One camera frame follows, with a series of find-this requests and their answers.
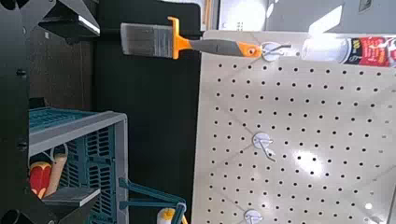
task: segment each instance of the label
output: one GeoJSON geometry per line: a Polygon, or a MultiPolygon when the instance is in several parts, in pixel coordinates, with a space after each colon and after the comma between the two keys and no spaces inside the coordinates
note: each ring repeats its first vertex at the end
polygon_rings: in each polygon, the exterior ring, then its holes
{"type": "Polygon", "coordinates": [[[351,51],[345,63],[377,67],[396,67],[396,38],[351,38],[351,51]]]}

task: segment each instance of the black metal frame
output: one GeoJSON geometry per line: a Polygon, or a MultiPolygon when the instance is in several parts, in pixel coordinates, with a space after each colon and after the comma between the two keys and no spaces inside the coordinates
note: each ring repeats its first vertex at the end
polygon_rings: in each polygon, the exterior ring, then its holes
{"type": "Polygon", "coordinates": [[[1,224],[83,223],[96,202],[93,199],[82,207],[48,206],[33,194],[27,179],[29,78],[25,38],[55,5],[55,0],[0,0],[0,167],[5,175],[1,181],[1,224]]]}

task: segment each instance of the blue plastic crate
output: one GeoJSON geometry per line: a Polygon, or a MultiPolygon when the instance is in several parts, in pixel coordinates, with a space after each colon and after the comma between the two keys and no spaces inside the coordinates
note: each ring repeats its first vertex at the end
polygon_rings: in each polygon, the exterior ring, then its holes
{"type": "Polygon", "coordinates": [[[114,127],[82,136],[67,143],[69,155],[64,166],[60,186],[101,189],[98,201],[93,206],[87,223],[110,224],[116,222],[116,178],[114,163],[114,127]],[[106,153],[102,157],[97,153],[101,148],[106,153]]]}
{"type": "MultiPolygon", "coordinates": [[[[31,110],[30,132],[38,132],[94,114],[53,108],[31,110]]],[[[101,189],[99,199],[86,221],[89,224],[117,222],[114,134],[114,125],[111,125],[66,143],[69,154],[61,176],[60,188],[101,189]]]]}
{"type": "Polygon", "coordinates": [[[33,109],[29,111],[29,132],[38,132],[50,127],[65,124],[76,119],[82,119],[94,114],[95,113],[92,112],[62,110],[50,107],[33,109]]]}

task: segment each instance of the orange paint brush handle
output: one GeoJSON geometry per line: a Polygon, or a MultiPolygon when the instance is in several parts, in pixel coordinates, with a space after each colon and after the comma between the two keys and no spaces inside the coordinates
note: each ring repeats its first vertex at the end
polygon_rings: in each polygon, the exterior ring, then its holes
{"type": "Polygon", "coordinates": [[[178,59],[178,53],[183,49],[194,49],[205,53],[259,58],[262,56],[262,47],[258,45],[221,39],[189,40],[179,35],[179,21],[168,17],[173,23],[173,58],[178,59]]]}

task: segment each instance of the white wall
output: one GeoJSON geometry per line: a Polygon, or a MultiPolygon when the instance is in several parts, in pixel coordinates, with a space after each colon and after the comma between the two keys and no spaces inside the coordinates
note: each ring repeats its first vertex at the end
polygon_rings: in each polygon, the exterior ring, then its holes
{"type": "Polygon", "coordinates": [[[359,3],[360,0],[279,0],[267,19],[266,30],[307,32],[314,21],[344,4],[341,23],[331,32],[396,34],[396,0],[373,0],[372,6],[362,13],[359,3]]]}
{"type": "Polygon", "coordinates": [[[220,30],[262,31],[267,0],[221,0],[220,30]]]}

